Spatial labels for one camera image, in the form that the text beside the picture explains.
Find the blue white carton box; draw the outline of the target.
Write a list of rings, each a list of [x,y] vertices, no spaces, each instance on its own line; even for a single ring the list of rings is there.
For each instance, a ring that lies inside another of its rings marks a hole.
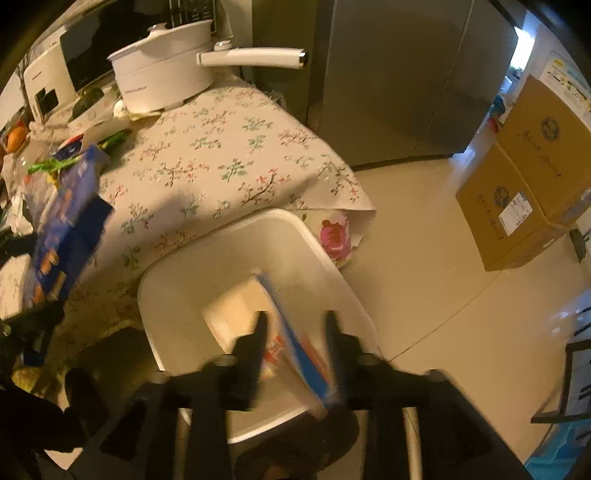
[[[276,366],[277,375],[283,378],[291,394],[307,407],[308,413],[318,420],[324,419],[332,406],[328,365],[311,343],[310,336],[298,335],[294,330],[269,277],[257,272],[254,278],[266,291],[277,314],[277,333],[274,335],[277,348],[267,358],[273,359],[271,364]]]

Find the blue snack box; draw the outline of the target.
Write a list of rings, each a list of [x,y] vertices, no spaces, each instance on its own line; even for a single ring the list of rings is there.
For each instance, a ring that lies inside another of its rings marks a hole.
[[[113,212],[98,193],[101,171],[109,161],[91,145],[63,176],[26,272],[24,307],[66,300],[95,252]]]

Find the green snack wrapper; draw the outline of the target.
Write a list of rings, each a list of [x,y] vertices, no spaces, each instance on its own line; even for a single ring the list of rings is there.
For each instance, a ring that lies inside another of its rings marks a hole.
[[[105,153],[113,150],[116,146],[123,143],[130,135],[131,131],[124,129],[103,140],[100,140],[96,147]],[[60,148],[50,158],[39,161],[27,170],[28,175],[33,175],[37,172],[44,172],[50,175],[58,175],[62,170],[73,166],[79,161],[82,155],[82,136],[75,137],[71,142]]]

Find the white plastic trash bin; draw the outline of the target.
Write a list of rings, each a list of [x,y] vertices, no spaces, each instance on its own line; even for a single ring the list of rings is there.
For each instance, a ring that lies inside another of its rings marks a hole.
[[[325,311],[342,331],[379,350],[370,316],[304,222],[273,209],[242,219],[165,255],[140,281],[138,307],[160,369],[197,371],[231,352],[252,332],[256,315],[270,315],[270,348],[283,313],[297,337],[322,359]]]

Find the lower cardboard box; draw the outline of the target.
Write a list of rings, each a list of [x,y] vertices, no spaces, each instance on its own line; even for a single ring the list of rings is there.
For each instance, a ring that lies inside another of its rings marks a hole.
[[[456,193],[488,272],[521,267],[567,229],[549,221],[513,160],[497,143]]]

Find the cardboard box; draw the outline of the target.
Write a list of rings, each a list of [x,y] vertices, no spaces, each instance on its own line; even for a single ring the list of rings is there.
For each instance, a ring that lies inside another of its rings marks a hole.
[[[513,160],[497,143],[456,193],[488,272],[521,267],[567,229],[549,221]]]
[[[570,226],[590,207],[590,130],[544,83],[527,78],[497,142],[546,218]]]

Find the floral tablecloth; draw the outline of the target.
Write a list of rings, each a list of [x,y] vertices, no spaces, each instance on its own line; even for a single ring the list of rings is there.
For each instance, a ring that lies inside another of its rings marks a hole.
[[[178,108],[144,117],[100,179],[112,206],[99,245],[73,287],[47,361],[72,362],[85,348],[137,326],[130,299],[163,256],[266,208],[325,221],[355,248],[376,209],[332,148],[256,87],[235,76]]]

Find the upper cardboard box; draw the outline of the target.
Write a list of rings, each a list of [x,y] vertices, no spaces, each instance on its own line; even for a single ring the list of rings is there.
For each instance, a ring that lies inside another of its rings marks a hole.
[[[570,226],[590,207],[590,130],[544,83],[527,78],[497,142],[546,218]]]

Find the white electric cooking pot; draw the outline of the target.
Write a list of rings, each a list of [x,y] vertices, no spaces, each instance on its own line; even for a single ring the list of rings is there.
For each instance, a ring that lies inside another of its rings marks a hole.
[[[215,67],[301,69],[304,49],[235,48],[230,40],[214,40],[211,20],[167,28],[156,24],[148,35],[108,56],[126,109],[147,114],[174,108],[211,87]]]

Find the dark green squash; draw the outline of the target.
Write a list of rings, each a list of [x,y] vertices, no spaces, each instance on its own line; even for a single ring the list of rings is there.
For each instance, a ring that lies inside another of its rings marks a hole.
[[[71,111],[70,120],[73,121],[80,117],[84,112],[98,103],[103,97],[104,93],[100,88],[94,87],[86,90],[74,104]]]

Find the large orange fruit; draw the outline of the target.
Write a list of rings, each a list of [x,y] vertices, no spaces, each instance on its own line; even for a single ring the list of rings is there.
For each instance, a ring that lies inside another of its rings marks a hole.
[[[15,126],[7,137],[6,152],[15,153],[25,142],[28,130],[24,125]]]

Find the white air fryer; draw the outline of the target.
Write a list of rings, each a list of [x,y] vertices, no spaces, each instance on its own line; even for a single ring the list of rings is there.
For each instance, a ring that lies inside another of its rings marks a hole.
[[[76,97],[60,42],[50,46],[24,71],[24,85],[34,121],[45,117]]]

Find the black microwave oven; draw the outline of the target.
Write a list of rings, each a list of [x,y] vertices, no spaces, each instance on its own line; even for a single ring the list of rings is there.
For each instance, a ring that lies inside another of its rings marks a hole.
[[[157,24],[167,28],[211,20],[212,1],[104,1],[78,16],[60,36],[60,46],[76,92],[112,70],[107,57],[148,35]]]

